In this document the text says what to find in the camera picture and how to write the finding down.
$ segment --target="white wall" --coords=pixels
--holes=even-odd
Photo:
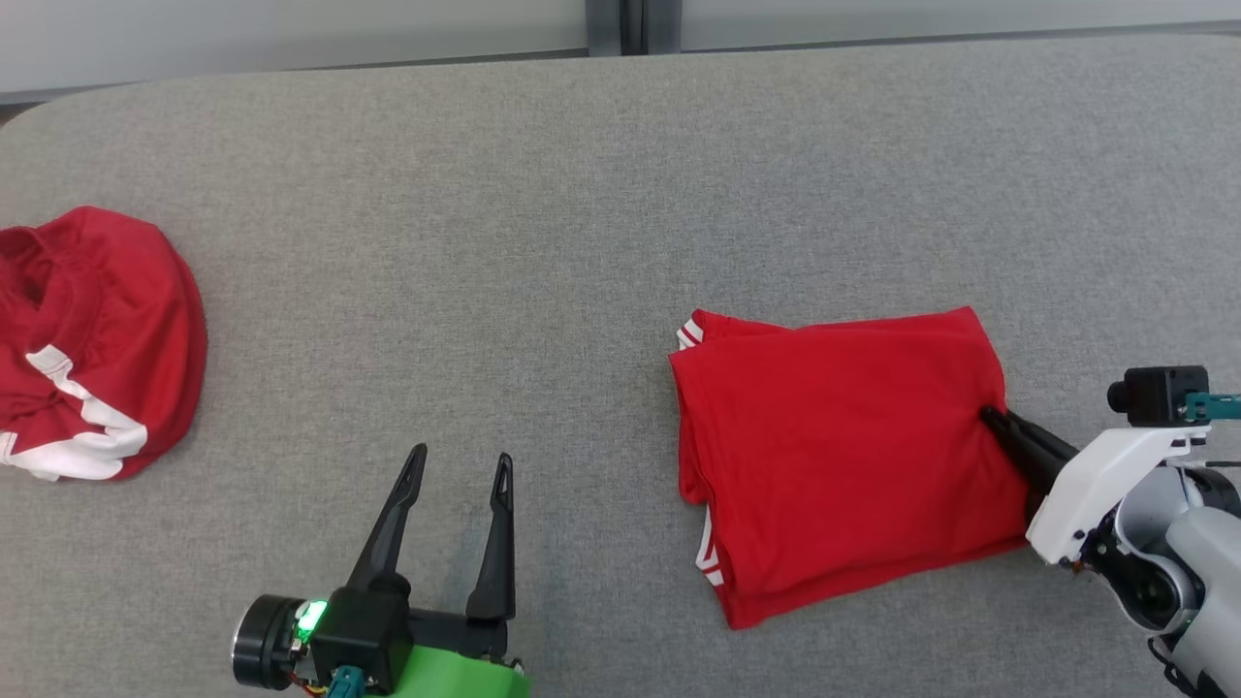
[[[686,51],[1241,20],[1239,0],[683,0]]]
[[[0,0],[0,96],[585,47],[582,0]]]
[[[1241,0],[684,0],[686,50],[1241,20]],[[0,0],[0,103],[191,75],[585,48],[585,0]]]

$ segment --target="wire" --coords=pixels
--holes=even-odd
[[[1185,674],[1181,673],[1180,668],[1176,664],[1172,663],[1172,659],[1164,657],[1163,653],[1159,652],[1159,650],[1155,647],[1154,637],[1147,638],[1147,647],[1150,650],[1150,653],[1154,656],[1154,658],[1158,659],[1159,663],[1164,666],[1164,678],[1168,679],[1168,683],[1173,684],[1178,691],[1180,691],[1185,696],[1189,696],[1190,698],[1196,698],[1198,689],[1195,689],[1194,684],[1191,684],[1189,679],[1185,678]]]
[[[292,681],[302,691],[305,691],[307,696],[313,696],[314,698],[319,698],[320,696],[328,692],[326,688],[315,689],[315,687],[307,686],[307,682],[302,681],[302,677],[299,677],[293,672],[289,672],[289,681]]]

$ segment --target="folded red shirt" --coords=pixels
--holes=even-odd
[[[189,430],[206,348],[194,277],[155,226],[81,207],[0,230],[0,465],[137,473]]]
[[[680,491],[707,505],[697,566],[731,627],[1024,544],[972,309],[797,330],[696,310],[676,334]]]

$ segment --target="gray fabric surface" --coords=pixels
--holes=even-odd
[[[1173,696],[1106,587],[1028,550],[728,631],[665,354],[696,306],[970,304],[1014,409],[1078,445],[1119,424],[1126,366],[1237,388],[1239,113],[1241,43],[1149,36],[238,76],[26,113],[0,224],[158,224],[211,351],[192,432],[137,479],[0,472],[0,694],[261,696],[235,622],[339,585],[424,440],[423,606],[464,607],[516,461],[510,646],[537,696]]]

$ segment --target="teal connector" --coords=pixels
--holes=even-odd
[[[1241,395],[1190,392],[1185,396],[1185,419],[1189,421],[1241,420]]]
[[[331,677],[324,698],[362,698],[366,693],[366,674],[357,667],[340,667]]]

